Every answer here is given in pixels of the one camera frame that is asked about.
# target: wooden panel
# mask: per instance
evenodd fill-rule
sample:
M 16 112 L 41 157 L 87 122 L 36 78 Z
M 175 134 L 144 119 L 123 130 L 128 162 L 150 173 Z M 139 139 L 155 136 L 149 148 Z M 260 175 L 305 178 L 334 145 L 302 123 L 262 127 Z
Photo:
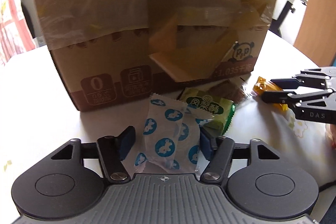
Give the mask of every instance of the wooden panel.
M 336 53 L 336 0 L 308 0 L 294 46 L 318 66 L 330 66 Z

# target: orange wrapped candy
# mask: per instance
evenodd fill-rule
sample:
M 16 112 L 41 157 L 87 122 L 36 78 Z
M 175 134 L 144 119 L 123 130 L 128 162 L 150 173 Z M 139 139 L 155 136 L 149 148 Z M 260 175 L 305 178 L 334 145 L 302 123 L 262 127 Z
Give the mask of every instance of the orange wrapped candy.
M 282 89 L 280 87 L 278 87 L 276 84 L 270 82 L 270 81 L 266 81 L 265 78 L 262 77 L 258 77 L 257 82 L 255 83 L 254 87 L 253 87 L 253 91 L 255 93 L 255 95 L 261 95 L 264 91 L 270 91 L 270 90 L 279 90 L 281 91 Z M 282 110 L 282 111 L 286 111 L 288 110 L 288 106 L 287 104 L 273 104 L 275 107 L 277 107 L 278 109 Z

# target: floral curtain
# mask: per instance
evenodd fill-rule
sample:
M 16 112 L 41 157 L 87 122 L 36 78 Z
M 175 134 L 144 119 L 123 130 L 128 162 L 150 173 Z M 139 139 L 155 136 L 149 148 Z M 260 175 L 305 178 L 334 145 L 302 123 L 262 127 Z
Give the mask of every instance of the floral curtain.
M 0 0 L 0 68 L 15 54 L 36 46 L 21 8 L 21 0 Z

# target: cardboard box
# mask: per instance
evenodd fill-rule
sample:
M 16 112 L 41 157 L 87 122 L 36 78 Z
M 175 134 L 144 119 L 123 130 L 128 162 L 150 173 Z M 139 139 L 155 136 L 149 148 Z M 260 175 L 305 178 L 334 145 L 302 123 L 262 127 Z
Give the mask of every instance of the cardboard box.
M 105 11 L 109 0 L 35 1 L 55 66 L 80 111 L 251 72 L 275 4 L 140 0 L 134 17 L 127 9 L 125 16 L 116 12 L 118 25 Z M 146 6 L 144 18 L 139 14 Z

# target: green wrapper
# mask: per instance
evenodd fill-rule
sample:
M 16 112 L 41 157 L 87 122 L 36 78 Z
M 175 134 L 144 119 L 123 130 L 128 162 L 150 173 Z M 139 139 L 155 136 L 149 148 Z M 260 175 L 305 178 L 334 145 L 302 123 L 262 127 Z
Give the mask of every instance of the green wrapper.
M 211 112 L 214 115 L 214 120 L 206 126 L 215 129 L 218 136 L 227 131 L 236 110 L 233 101 L 210 95 L 195 88 L 185 88 L 179 96 L 179 100 L 187 102 L 189 107 Z

